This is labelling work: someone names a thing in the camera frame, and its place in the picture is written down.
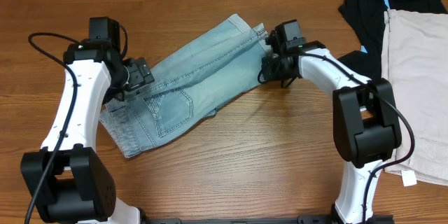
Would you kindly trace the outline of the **light blue denim shorts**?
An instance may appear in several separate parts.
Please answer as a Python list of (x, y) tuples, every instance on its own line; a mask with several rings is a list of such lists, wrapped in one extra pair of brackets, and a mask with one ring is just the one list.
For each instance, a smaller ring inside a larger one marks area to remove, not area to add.
[(155, 65), (154, 82), (108, 102), (100, 123), (126, 158), (169, 143), (259, 85), (266, 37), (231, 15)]

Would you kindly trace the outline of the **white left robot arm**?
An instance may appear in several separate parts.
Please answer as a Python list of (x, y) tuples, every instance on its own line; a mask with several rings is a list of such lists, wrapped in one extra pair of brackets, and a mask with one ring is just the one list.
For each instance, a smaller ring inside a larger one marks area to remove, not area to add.
[(31, 194), (25, 217), (37, 210), (46, 223), (149, 223), (144, 211), (124, 203), (96, 153), (99, 113), (111, 85), (129, 73), (110, 41), (71, 44), (61, 64), (66, 80), (52, 129), (40, 150), (25, 153), (20, 171)]

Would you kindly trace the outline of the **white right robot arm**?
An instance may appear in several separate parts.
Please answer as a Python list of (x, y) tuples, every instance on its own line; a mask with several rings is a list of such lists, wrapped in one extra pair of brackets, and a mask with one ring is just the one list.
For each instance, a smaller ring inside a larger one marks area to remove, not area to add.
[(344, 160), (339, 196), (328, 216), (301, 216), (299, 223), (394, 223), (373, 213), (382, 165), (401, 143), (391, 84), (373, 82), (335, 59), (320, 42), (277, 27), (266, 38), (273, 53), (262, 59), (260, 83), (296, 78), (313, 82), (332, 100), (333, 141)]

